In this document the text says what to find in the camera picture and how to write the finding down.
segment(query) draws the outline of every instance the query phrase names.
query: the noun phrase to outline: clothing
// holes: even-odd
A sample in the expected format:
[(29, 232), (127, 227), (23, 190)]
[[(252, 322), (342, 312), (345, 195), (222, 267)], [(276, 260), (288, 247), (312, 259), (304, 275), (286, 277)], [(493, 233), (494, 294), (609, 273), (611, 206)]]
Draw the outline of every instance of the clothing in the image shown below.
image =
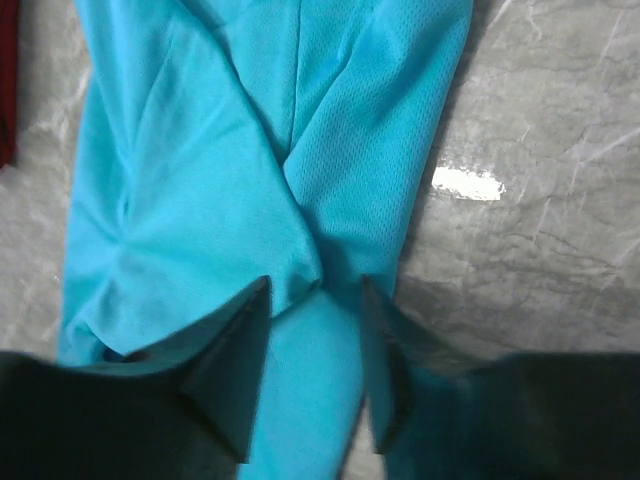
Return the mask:
[(0, 0), (0, 168), (16, 148), (18, 0)]
[(95, 71), (60, 361), (126, 354), (270, 275), (240, 478), (333, 478), (362, 393), (359, 278), (394, 288), (471, 1), (76, 4)]

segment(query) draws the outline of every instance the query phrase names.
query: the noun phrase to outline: gray marble floor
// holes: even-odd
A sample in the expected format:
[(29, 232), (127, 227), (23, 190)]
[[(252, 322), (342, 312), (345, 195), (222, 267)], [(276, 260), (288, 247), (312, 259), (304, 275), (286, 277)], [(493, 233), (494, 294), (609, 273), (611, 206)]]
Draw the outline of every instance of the gray marble floor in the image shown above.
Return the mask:
[[(0, 347), (50, 355), (90, 66), (71, 0), (22, 4)], [(482, 355), (640, 349), (638, 24), (639, 0), (476, 0), (399, 272), (409, 315)], [(380, 472), (362, 428), (345, 476)]]

